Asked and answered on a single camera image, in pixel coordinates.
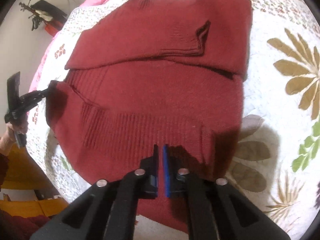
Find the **ribbed knit fabric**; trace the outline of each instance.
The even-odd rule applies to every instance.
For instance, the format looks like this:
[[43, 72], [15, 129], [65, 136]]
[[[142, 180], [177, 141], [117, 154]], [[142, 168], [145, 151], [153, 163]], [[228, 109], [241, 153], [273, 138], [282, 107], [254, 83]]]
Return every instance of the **ribbed knit fabric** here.
[[[170, 145], [201, 177], [223, 176], [242, 117], [249, 0], [129, 0], [84, 31], [52, 82], [47, 122], [89, 183], [121, 179]], [[138, 213], [187, 231], [185, 203], [159, 197]]]

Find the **sweater sleeve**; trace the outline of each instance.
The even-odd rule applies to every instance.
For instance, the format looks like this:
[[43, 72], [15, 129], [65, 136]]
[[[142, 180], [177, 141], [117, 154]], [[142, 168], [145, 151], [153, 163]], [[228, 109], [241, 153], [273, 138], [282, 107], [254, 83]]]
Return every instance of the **sweater sleeve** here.
[[4, 182], [4, 178], [7, 174], [8, 168], [9, 168], [8, 157], [6, 157], [0, 153], [0, 189], [1, 189], [1, 185]]

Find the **metal rivet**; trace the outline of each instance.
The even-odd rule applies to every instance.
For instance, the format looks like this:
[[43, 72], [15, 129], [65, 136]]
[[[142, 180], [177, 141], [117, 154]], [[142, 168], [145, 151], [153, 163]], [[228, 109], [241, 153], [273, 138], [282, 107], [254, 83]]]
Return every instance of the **metal rivet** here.
[[108, 184], [108, 182], [105, 180], [105, 179], [99, 179], [98, 181], [97, 181], [97, 186], [98, 187], [104, 187], [104, 186], [106, 186]]
[[178, 170], [178, 173], [179, 173], [180, 175], [187, 175], [187, 174], [190, 173], [190, 171], [189, 171], [188, 169], [181, 168], [181, 169]]
[[224, 186], [224, 185], [228, 184], [228, 181], [224, 178], [219, 178], [216, 180], [216, 184], [219, 186]]
[[141, 176], [144, 175], [146, 173], [146, 171], [144, 169], [137, 169], [135, 170], [134, 174]]

